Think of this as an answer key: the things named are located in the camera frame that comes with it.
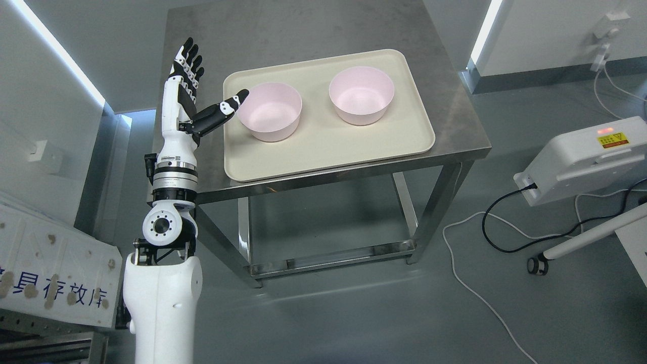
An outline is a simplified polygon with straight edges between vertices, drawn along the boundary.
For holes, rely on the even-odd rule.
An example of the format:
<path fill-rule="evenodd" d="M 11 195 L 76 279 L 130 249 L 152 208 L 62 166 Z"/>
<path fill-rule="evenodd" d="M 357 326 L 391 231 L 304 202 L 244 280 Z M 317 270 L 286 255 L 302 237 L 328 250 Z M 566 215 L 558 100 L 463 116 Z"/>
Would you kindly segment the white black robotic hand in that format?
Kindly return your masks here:
<path fill-rule="evenodd" d="M 188 163 L 196 166 L 194 152 L 200 138 L 231 120 L 250 92 L 239 90 L 233 97 L 197 111 L 199 81 L 204 74 L 199 47 L 192 37 L 179 48 L 164 83 L 161 129 L 164 145 L 157 163 Z"/>

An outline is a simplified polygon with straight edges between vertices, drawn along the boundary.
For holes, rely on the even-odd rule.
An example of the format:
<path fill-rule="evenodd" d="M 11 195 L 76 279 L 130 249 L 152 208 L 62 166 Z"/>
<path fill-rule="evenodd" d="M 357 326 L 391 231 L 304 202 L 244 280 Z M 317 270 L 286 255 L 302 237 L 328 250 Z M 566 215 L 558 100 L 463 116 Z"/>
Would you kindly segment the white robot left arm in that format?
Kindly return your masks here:
<path fill-rule="evenodd" d="M 123 275 L 136 363 L 193 363 L 203 270 L 196 257 L 197 162 L 192 152 L 144 157 L 153 187 L 143 237 L 134 241 Z"/>

